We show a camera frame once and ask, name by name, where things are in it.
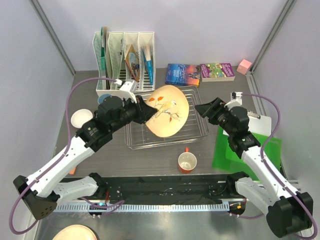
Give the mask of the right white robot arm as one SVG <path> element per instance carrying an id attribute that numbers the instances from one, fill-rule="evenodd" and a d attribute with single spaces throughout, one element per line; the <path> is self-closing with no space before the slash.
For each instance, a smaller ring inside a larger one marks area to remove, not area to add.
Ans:
<path id="1" fill-rule="evenodd" d="M 239 195 L 249 199 L 265 215 L 270 230 L 278 238 L 313 228 L 313 199 L 307 192 L 299 192 L 269 160 L 260 142 L 249 130 L 248 111 L 240 100 L 228 103 L 216 98 L 195 106 L 202 118 L 220 126 L 228 134 L 231 150 L 243 160 L 261 184 L 256 184 L 246 173 L 237 172 L 227 178 L 226 193 L 233 198 Z"/>

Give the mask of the orange ceramic mug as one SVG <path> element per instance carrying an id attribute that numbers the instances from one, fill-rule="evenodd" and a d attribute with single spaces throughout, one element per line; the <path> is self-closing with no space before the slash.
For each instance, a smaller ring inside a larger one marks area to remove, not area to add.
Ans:
<path id="1" fill-rule="evenodd" d="M 191 173 L 197 166 L 197 163 L 196 156 L 190 152 L 188 147 L 184 149 L 184 152 L 177 159 L 178 169 L 183 174 Z"/>

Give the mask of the blue plastic cup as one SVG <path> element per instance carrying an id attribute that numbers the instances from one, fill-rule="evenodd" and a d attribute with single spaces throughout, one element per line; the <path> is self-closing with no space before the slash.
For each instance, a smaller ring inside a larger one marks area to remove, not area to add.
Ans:
<path id="1" fill-rule="evenodd" d="M 102 94 L 97 99 L 98 104 L 99 105 L 102 104 L 104 102 L 104 99 L 107 98 L 107 97 L 110 97 L 110 96 L 111 96 L 110 94 Z"/>

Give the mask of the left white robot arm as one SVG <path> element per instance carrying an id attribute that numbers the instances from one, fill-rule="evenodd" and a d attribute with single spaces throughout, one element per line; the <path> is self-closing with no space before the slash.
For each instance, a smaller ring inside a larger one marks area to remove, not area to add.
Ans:
<path id="1" fill-rule="evenodd" d="M 81 197 L 100 200 L 108 185 L 96 172 L 80 180 L 62 182 L 79 163 L 92 156 L 113 139 L 113 133 L 135 122 L 145 124 L 158 110 L 145 103 L 140 95 L 133 99 L 108 96 L 94 116 L 76 131 L 67 146 L 37 172 L 19 175 L 13 181 L 22 200 L 36 220 L 51 214 L 57 206 Z"/>

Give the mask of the orange white bowl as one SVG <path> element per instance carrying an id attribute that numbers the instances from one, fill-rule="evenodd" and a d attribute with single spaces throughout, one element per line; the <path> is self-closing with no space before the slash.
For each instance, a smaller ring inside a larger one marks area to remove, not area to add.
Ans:
<path id="1" fill-rule="evenodd" d="M 84 123 L 93 118 L 93 113 L 88 109 L 79 109 L 73 113 L 70 122 L 71 125 L 77 129 L 80 129 Z"/>

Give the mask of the beige bird pattern plate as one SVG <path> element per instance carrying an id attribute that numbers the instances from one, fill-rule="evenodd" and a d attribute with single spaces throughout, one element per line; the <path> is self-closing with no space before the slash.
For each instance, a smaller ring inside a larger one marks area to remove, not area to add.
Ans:
<path id="1" fill-rule="evenodd" d="M 145 100 L 145 103 L 157 109 L 146 122 L 148 129 L 160 138 L 175 135 L 186 123 L 189 116 L 189 102 L 178 87 L 164 85 Z"/>

